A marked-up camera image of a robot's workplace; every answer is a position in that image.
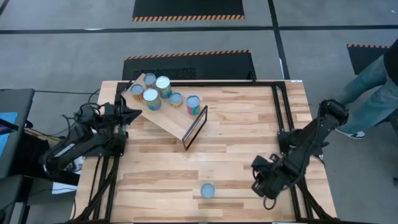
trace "sneaker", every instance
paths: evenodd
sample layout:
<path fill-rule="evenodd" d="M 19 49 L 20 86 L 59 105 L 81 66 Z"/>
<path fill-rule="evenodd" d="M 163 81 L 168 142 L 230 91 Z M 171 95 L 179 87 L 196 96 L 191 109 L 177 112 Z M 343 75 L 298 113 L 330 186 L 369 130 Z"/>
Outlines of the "sneaker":
<path fill-rule="evenodd" d="M 347 133 L 344 133 L 344 132 L 342 132 L 342 131 L 340 131 L 339 129 L 335 129 L 338 133 L 341 133 L 341 134 L 344 134 L 345 136 L 348 136 L 349 138 L 352 138 L 352 139 L 362 139 L 362 138 L 365 138 L 365 132 L 363 132 L 363 131 L 358 131 L 357 133 L 354 133 L 354 134 L 347 134 Z"/>

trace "black floor mat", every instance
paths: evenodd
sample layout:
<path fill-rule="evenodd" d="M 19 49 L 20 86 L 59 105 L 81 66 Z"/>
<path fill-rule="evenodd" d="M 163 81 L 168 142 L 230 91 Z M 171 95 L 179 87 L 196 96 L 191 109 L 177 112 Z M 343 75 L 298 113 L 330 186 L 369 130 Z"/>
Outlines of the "black floor mat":
<path fill-rule="evenodd" d="M 136 0 L 134 22 L 244 19 L 242 0 Z"/>
<path fill-rule="evenodd" d="M 135 80 L 142 73 L 165 75 L 171 80 L 245 80 L 254 72 L 248 50 L 196 52 L 128 57 L 123 80 Z"/>
<path fill-rule="evenodd" d="M 359 75 L 368 65 L 382 56 L 388 46 L 348 44 L 347 49 L 355 75 Z"/>

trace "tin can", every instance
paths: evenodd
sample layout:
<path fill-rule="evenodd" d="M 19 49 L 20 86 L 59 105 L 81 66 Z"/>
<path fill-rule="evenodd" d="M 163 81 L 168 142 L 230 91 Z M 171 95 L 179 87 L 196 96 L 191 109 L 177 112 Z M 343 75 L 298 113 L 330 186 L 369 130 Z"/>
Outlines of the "tin can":
<path fill-rule="evenodd" d="M 198 96 L 188 96 L 187 109 L 190 115 L 198 115 L 200 113 L 200 99 Z"/>
<path fill-rule="evenodd" d="M 173 93 L 169 100 L 173 107 L 179 107 L 182 104 L 182 95 L 179 93 Z"/>
<path fill-rule="evenodd" d="M 149 88 L 144 92 L 144 100 L 147 102 L 150 110 L 159 110 L 162 106 L 162 102 L 159 98 L 159 94 L 154 88 Z"/>
<path fill-rule="evenodd" d="M 172 94 L 172 87 L 170 85 L 170 79 L 161 76 L 156 79 L 156 88 L 159 91 L 159 95 L 163 99 L 168 99 L 170 98 L 170 95 Z"/>
<path fill-rule="evenodd" d="M 147 88 L 155 88 L 156 76 L 155 74 L 148 73 L 144 76 L 144 84 Z"/>
<path fill-rule="evenodd" d="M 140 85 L 140 84 L 134 84 L 134 85 L 131 87 L 130 91 L 131 91 L 133 97 L 134 97 L 136 100 L 140 100 L 140 101 L 141 101 L 141 100 L 144 99 L 144 97 L 143 97 L 144 87 L 142 87 L 142 85 Z"/>

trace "wooden board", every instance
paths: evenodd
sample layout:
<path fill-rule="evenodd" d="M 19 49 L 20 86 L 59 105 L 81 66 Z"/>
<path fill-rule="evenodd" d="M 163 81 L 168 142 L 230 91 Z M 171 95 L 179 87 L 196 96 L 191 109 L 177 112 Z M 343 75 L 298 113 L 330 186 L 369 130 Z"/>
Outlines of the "wooden board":
<path fill-rule="evenodd" d="M 103 82 L 99 104 L 114 100 L 116 85 Z M 286 85 L 295 127 L 302 128 L 312 120 L 303 83 Z M 183 94 L 197 93 L 208 105 L 208 121 L 188 151 L 174 136 L 143 116 L 133 121 L 127 129 L 130 137 L 119 165 L 111 222 L 294 221 L 288 190 L 268 211 L 250 189 L 250 165 L 255 156 L 268 158 L 279 150 L 271 88 L 175 89 Z M 77 214 L 87 206 L 96 160 L 86 159 L 83 165 L 76 193 Z M 335 216 L 323 165 L 311 159 L 306 178 L 313 196 Z M 214 198 L 200 196 L 205 183 L 215 185 Z M 100 217 L 104 217 L 104 204 Z"/>
<path fill-rule="evenodd" d="M 140 84 L 146 90 L 146 86 L 144 84 L 144 74 L 142 74 L 138 79 L 134 82 L 134 84 Z M 163 130 L 175 136 L 177 139 L 182 140 L 184 135 L 189 130 L 189 127 L 195 122 L 197 116 L 192 116 L 188 114 L 187 106 L 185 104 L 187 97 L 189 95 L 196 95 L 195 91 L 185 91 L 180 92 L 176 88 L 172 88 L 173 92 L 178 92 L 182 95 L 183 103 L 178 108 L 173 107 L 168 99 L 160 99 L 162 101 L 162 106 L 159 110 L 152 111 L 148 108 L 145 101 L 136 100 L 131 94 L 131 86 L 130 88 L 123 93 L 124 98 L 126 99 L 126 104 L 130 108 L 134 108 L 136 110 L 142 110 L 142 116 L 151 121 L 152 123 L 158 125 Z"/>

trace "orange and black striped tape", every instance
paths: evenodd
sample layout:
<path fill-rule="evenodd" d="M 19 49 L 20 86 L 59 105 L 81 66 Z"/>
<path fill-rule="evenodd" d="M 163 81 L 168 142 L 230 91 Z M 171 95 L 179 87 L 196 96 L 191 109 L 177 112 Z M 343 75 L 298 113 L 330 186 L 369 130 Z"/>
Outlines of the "orange and black striped tape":
<path fill-rule="evenodd" d="M 212 16 L 141 16 L 134 17 L 134 22 L 155 21 L 204 21 L 204 20 L 233 20 L 244 19 L 244 15 L 212 15 Z"/>
<path fill-rule="evenodd" d="M 347 44 L 347 47 L 367 47 L 367 48 L 390 48 L 390 46 L 380 46 L 380 45 L 363 45 L 363 44 Z"/>
<path fill-rule="evenodd" d="M 221 51 L 214 51 L 214 52 L 141 55 L 141 56 L 126 57 L 126 58 L 124 58 L 124 60 L 144 59 L 144 58 L 161 58 L 161 57 L 184 57 L 184 56 L 197 56 L 197 55 L 235 54 L 235 53 L 250 53 L 250 50 L 221 50 Z"/>

